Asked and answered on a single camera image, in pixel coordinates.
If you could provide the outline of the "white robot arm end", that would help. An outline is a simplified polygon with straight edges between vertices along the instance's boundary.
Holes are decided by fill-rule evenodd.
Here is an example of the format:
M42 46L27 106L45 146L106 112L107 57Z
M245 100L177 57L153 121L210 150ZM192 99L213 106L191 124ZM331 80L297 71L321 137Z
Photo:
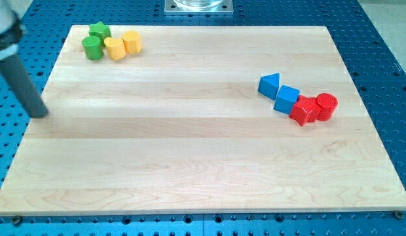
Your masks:
M17 13L11 9L8 1L0 0L0 60L17 53L23 34Z

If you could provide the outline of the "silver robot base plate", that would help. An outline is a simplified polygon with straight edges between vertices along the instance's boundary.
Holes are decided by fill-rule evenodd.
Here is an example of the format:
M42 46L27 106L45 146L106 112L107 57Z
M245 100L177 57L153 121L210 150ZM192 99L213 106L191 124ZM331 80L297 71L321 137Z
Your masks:
M165 0L165 15L233 14L233 0Z

